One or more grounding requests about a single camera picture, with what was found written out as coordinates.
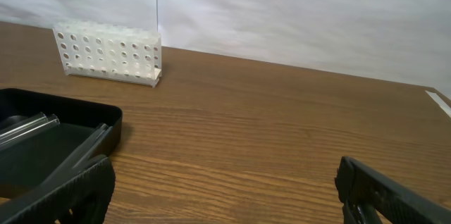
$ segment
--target wood grain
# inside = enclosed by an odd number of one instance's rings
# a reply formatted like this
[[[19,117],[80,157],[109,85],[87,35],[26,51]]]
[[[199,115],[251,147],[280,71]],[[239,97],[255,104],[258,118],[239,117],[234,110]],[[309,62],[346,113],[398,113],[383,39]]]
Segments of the wood grain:
[[[123,110],[106,223],[342,223],[341,156],[451,206],[451,119],[432,88],[164,48],[152,89],[65,76],[51,30],[0,36],[0,87]]]

